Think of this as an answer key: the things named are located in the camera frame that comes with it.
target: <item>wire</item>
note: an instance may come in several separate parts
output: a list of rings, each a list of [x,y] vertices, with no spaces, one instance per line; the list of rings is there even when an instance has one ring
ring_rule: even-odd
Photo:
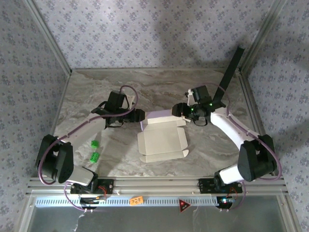
[[[198,120],[193,120],[193,123],[194,123],[194,125],[196,125],[196,126],[198,126],[198,127],[205,127],[205,126],[207,126],[207,125],[208,125],[207,120],[206,120],[206,122],[205,122],[205,124],[204,124],[204,125],[199,125],[199,124],[196,124],[196,121],[198,121]]]
[[[265,144],[262,140],[260,140],[254,134],[250,133],[250,131],[247,131],[245,128],[243,128],[241,125],[239,125],[236,121],[234,121],[234,119],[230,115],[229,107],[230,107],[231,101],[230,101],[229,95],[226,93],[226,90],[216,83],[205,82],[203,85],[208,85],[208,84],[217,86],[219,89],[221,89],[225,93],[225,95],[228,99],[228,105],[226,107],[226,114],[227,114],[227,118],[230,120],[230,122],[233,123],[234,126],[236,126],[239,130],[241,130],[242,132],[246,133],[247,135],[249,135],[250,137],[252,137],[256,141],[258,141],[263,147],[265,147],[265,149],[272,155],[272,157],[276,161],[277,168],[278,168],[278,175],[274,178],[262,178],[262,177],[260,177],[260,179],[265,180],[265,181],[279,180],[281,178],[281,175],[282,175],[282,166],[281,166],[280,160],[277,157],[276,153],[267,144]]]
[[[246,133],[247,135],[249,135],[250,137],[254,138],[256,141],[258,141],[263,147],[266,148],[266,150],[272,155],[272,157],[275,159],[276,163],[277,163],[277,167],[278,167],[278,175],[274,178],[263,178],[260,177],[260,179],[265,180],[265,181],[274,181],[274,180],[279,180],[281,178],[282,175],[282,166],[280,163],[279,158],[277,157],[277,155],[275,154],[275,152],[267,145],[265,144],[262,140],[260,140],[258,137],[256,137],[254,134],[251,134],[249,131],[247,131],[246,129],[244,129],[241,125],[239,125],[237,122],[235,122],[231,116],[228,116],[228,119],[238,128],[240,129],[242,132]]]
[[[107,101],[102,102],[100,105],[98,105],[98,107],[102,107],[103,105],[105,105]]]
[[[78,207],[77,205],[75,205],[75,204],[69,199],[69,197],[68,197],[68,195],[67,195],[67,191],[66,191],[66,190],[67,190],[68,184],[69,184],[69,182],[66,182],[66,184],[65,184],[65,186],[64,186],[64,189],[63,189],[63,192],[64,192],[65,197],[67,198],[67,200],[70,202],[70,204],[71,204],[75,209],[78,209],[78,210],[80,210],[80,211],[84,211],[84,209]]]
[[[62,136],[61,138],[55,140],[52,144],[50,144],[50,146],[45,150],[44,154],[42,155],[41,160],[40,160],[40,163],[39,163],[39,167],[38,167],[39,179],[40,179],[40,181],[41,181],[43,184],[45,184],[45,185],[52,185],[52,184],[55,183],[55,181],[46,182],[46,181],[44,180],[43,175],[42,175],[42,169],[43,169],[43,164],[44,164],[44,161],[45,161],[45,159],[46,159],[46,156],[47,156],[48,152],[49,152],[57,143],[59,143],[61,140],[65,139],[65,138],[69,138],[72,134],[74,134],[76,131],[78,131],[80,128],[82,128],[84,125],[90,123],[90,122],[93,121],[93,120],[96,120],[96,119],[98,119],[98,118],[105,118],[105,117],[120,117],[120,116],[124,116],[124,115],[129,114],[130,112],[132,112],[132,111],[136,108],[136,106],[137,106],[137,104],[138,104],[138,102],[139,102],[139,96],[138,96],[138,94],[137,94],[137,91],[136,91],[135,88],[133,88],[132,86],[123,85],[123,86],[120,87],[120,92],[121,92],[121,90],[122,90],[124,87],[128,87],[128,88],[132,89],[132,90],[134,91],[134,93],[135,93],[136,102],[135,102],[134,106],[133,106],[130,110],[128,110],[128,111],[126,111],[126,112],[124,112],[124,113],[121,113],[121,114],[116,114],[116,115],[99,115],[99,116],[95,116],[95,117],[89,119],[89,121],[85,121],[85,122],[83,122],[81,125],[79,125],[78,127],[76,127],[75,129],[73,129],[71,132],[68,133],[68,135],[64,135],[64,136]]]
[[[105,198],[105,200],[107,200],[107,198],[106,198],[106,189],[103,186],[99,186],[98,188],[104,191],[104,198]]]
[[[234,187],[230,187],[230,192],[227,194],[227,196],[225,198],[227,198],[231,194],[231,190],[234,190],[234,192],[236,193],[236,198],[235,198],[235,200],[236,200],[238,195],[237,195],[237,191]]]
[[[240,203],[236,206],[236,207],[234,207],[234,208],[232,208],[233,210],[234,209],[238,209],[239,207],[241,207],[241,205],[243,204],[243,202],[245,201],[245,198],[246,198],[246,185],[245,185],[245,182],[241,182],[241,185],[242,185],[242,187],[243,187],[243,197],[242,197],[242,199],[241,199],[241,201],[240,201]]]

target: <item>green cube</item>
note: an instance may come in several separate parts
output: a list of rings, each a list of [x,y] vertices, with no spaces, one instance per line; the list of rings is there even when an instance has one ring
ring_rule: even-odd
[[[91,141],[91,147],[97,149],[99,146],[99,142],[97,140]]]
[[[92,153],[92,156],[90,158],[91,163],[96,163],[98,161],[98,158],[100,157],[100,154],[98,152]]]

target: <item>white cardboard box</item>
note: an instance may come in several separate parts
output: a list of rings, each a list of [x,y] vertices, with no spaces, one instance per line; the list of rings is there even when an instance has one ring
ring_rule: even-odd
[[[171,110],[147,112],[138,134],[140,160],[146,163],[184,158],[189,154],[183,128],[186,121],[175,117]]]

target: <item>triangle sticker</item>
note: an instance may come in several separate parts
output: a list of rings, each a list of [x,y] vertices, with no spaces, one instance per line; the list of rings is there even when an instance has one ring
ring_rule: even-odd
[[[180,212],[182,212],[186,210],[187,208],[189,208],[190,204],[179,199],[179,206],[180,206]]]

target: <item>wallpaper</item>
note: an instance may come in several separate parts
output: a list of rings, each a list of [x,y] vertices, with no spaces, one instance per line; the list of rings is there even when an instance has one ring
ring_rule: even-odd
[[[227,67],[272,1],[35,0],[73,68]]]
[[[66,75],[22,1],[0,1],[0,231],[13,230]]]
[[[288,1],[249,76],[303,231],[309,231],[308,52],[309,2]]]

